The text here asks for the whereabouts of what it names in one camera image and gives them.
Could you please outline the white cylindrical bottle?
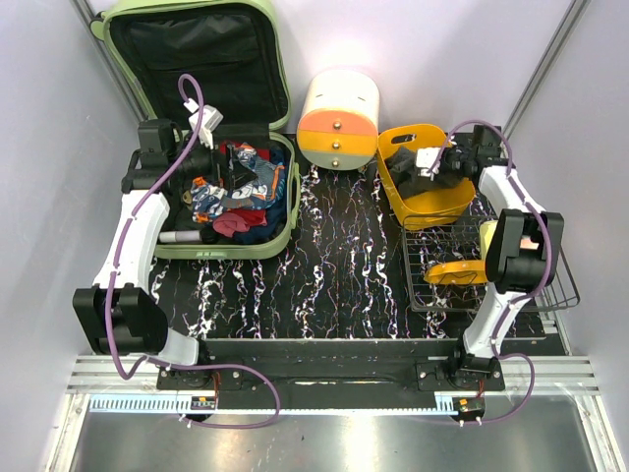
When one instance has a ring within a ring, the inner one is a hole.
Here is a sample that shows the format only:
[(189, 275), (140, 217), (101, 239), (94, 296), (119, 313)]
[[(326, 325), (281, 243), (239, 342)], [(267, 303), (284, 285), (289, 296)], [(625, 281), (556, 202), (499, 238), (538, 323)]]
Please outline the white cylindrical bottle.
[(158, 242), (160, 244), (190, 244), (201, 241), (202, 238), (198, 230), (164, 231), (160, 232), (158, 235)]

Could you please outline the green hard-shell suitcase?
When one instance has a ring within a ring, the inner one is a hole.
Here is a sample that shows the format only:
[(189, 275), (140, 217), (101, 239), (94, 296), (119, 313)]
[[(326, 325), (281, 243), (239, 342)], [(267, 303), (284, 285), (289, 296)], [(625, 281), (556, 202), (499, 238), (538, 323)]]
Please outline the green hard-shell suitcase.
[(119, 1), (89, 25), (129, 85), (145, 117), (190, 130), (178, 90), (188, 73), (203, 101), (222, 114), (218, 143), (232, 139), (281, 148), (285, 186), (272, 234), (239, 243), (157, 244), (167, 260), (264, 260), (288, 245), (299, 215), (299, 166), (280, 131), (291, 115), (275, 9), (270, 1)]

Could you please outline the orange plastic basket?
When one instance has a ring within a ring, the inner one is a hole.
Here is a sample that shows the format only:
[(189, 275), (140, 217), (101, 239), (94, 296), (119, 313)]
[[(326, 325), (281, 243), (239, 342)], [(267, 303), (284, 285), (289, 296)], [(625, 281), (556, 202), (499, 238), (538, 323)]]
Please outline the orange plastic basket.
[(417, 151), (419, 148), (439, 148), (446, 133), (432, 124), (414, 124), (381, 132), (377, 141), (376, 162), (384, 193), (399, 223), (407, 230), (420, 231), (432, 226), (454, 222), (463, 214), (476, 196), (469, 179), (451, 189), (421, 193), (403, 200), (394, 185), (385, 161), (400, 147)]

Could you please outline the blue orange patterned garment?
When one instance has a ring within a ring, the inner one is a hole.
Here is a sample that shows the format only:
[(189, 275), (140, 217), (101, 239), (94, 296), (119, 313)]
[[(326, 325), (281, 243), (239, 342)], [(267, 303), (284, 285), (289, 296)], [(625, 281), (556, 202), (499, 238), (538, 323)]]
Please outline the blue orange patterned garment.
[(192, 220), (209, 223), (221, 214), (234, 209), (268, 209), (284, 197), (287, 164), (281, 149), (269, 152), (264, 158), (257, 151), (255, 181), (238, 190), (207, 182), (203, 177), (193, 180), (191, 186)]

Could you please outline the grey dotted cloth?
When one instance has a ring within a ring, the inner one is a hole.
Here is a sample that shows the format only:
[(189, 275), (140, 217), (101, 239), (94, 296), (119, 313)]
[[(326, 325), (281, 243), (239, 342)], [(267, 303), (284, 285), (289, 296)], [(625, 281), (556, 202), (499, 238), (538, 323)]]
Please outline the grey dotted cloth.
[(433, 179), (420, 175), (415, 165), (416, 153), (402, 146), (385, 160), (385, 166), (402, 200), (420, 194), (456, 188), (463, 179), (453, 172), (439, 172)]

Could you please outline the yellow plate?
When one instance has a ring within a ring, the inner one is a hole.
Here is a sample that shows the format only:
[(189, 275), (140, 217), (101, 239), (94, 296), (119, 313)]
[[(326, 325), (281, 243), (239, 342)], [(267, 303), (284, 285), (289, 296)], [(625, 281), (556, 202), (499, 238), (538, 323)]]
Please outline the yellow plate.
[(424, 281), (433, 285), (478, 285), (487, 283), (486, 265), (482, 260), (456, 261), (432, 266)]

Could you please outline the red garment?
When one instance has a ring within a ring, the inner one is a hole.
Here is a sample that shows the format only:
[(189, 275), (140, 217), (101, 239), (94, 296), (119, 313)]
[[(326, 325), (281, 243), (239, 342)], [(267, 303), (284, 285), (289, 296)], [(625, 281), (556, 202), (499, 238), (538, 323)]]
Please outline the red garment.
[(254, 227), (266, 226), (264, 209), (234, 209), (218, 216), (212, 229), (219, 235), (232, 238), (236, 233), (246, 233)]

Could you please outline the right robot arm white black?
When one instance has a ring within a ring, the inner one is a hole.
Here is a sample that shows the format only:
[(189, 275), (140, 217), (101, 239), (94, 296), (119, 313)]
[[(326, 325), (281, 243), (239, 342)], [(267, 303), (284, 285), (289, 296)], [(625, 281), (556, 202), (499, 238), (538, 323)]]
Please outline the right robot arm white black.
[(505, 358), (501, 345), (508, 329), (529, 300), (552, 282), (564, 219), (531, 197), (518, 176), (511, 145), (500, 128), (485, 120), (454, 126), (431, 169), (468, 178), (498, 213), (485, 259), (485, 298), (443, 367), (449, 383), (464, 390), (492, 377)]

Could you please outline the pink white cup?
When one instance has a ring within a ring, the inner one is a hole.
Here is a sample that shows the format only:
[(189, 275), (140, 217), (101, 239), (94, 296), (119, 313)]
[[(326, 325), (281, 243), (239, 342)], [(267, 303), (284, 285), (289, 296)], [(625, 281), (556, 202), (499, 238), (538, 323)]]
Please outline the pink white cup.
[(529, 236), (523, 236), (520, 240), (520, 249), (522, 251), (536, 251), (539, 245), (539, 243), (533, 241)]

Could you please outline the white cylindrical drawer cabinet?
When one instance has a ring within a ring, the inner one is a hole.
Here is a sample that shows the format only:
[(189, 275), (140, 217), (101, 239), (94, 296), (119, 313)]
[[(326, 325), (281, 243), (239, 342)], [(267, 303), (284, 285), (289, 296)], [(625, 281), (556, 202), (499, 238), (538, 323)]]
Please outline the white cylindrical drawer cabinet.
[(356, 170), (375, 155), (379, 90), (367, 75), (330, 69), (316, 75), (308, 88), (297, 127), (297, 144), (313, 165)]

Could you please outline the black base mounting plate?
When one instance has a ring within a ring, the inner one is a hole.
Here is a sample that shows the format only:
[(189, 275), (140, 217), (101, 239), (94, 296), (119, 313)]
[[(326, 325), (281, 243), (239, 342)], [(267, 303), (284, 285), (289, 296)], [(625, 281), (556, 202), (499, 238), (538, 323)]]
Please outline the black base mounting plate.
[(443, 360), (411, 357), (258, 357), (232, 360), (235, 368), (191, 371), (158, 371), (160, 390), (210, 389), (242, 390), (263, 384), (268, 378), (275, 386), (311, 384), (392, 384), (418, 391), (459, 390), (499, 392), (505, 380), (499, 367), (482, 379), (454, 378), (446, 374)]

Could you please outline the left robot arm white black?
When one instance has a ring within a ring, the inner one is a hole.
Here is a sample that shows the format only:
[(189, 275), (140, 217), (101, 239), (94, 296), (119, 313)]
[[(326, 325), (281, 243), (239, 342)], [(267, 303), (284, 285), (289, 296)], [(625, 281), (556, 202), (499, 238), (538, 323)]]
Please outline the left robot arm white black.
[(110, 357), (124, 381), (143, 362), (178, 371), (192, 389), (211, 380), (212, 366), (201, 358), (199, 341), (169, 327), (148, 293), (148, 279), (170, 212), (165, 186), (195, 145), (213, 147), (219, 122), (193, 116), (189, 135), (170, 120), (140, 123), (140, 147), (123, 178), (121, 214), (107, 257), (91, 287), (74, 293), (73, 308), (89, 347)]

